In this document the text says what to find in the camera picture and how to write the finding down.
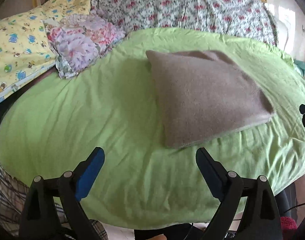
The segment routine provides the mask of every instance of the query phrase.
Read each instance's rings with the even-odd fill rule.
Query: gray pillow
[[[220,51],[146,51],[162,111],[166,145],[185,147],[268,122],[262,90]]]

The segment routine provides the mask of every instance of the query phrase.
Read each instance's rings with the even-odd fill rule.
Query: plaid blanket
[[[12,178],[0,165],[0,224],[13,236],[18,236],[19,221],[29,188],[16,178]],[[56,203],[62,226],[69,228],[63,208]],[[97,220],[90,220],[102,240],[108,240],[106,230]]]

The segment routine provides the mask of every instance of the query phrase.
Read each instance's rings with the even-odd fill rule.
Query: screw
[[[235,178],[235,177],[237,177],[237,173],[235,173],[234,171],[229,171],[228,176],[231,178]]]
[[[41,177],[40,176],[36,176],[34,179],[33,179],[34,182],[39,182],[41,181]]]
[[[263,175],[261,175],[261,176],[259,177],[259,179],[260,179],[262,182],[266,182],[266,181],[267,181],[267,178],[266,178],[265,176],[263,176]]]
[[[71,176],[72,176],[72,171],[66,171],[66,172],[63,174],[63,176],[64,176],[65,178],[71,177]]]

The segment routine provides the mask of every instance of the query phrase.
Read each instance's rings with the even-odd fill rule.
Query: green bed sheet
[[[148,49],[223,51],[261,86],[277,114],[201,145],[166,148]],[[177,28],[140,30],[78,77],[53,73],[21,96],[0,126],[0,162],[30,185],[37,175],[73,170],[99,146],[105,164],[81,202],[89,218],[135,229],[206,222],[219,202],[198,170],[196,150],[205,147],[240,176],[267,176],[277,194],[305,173],[300,104],[305,80],[275,47]]]

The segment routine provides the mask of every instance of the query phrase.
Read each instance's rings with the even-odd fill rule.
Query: floral fabric
[[[59,23],[49,19],[45,26],[61,78],[78,75],[125,37],[121,28],[90,15],[70,15]]]
[[[96,14],[127,33],[180,27],[277,45],[274,19],[260,0],[91,0]]]

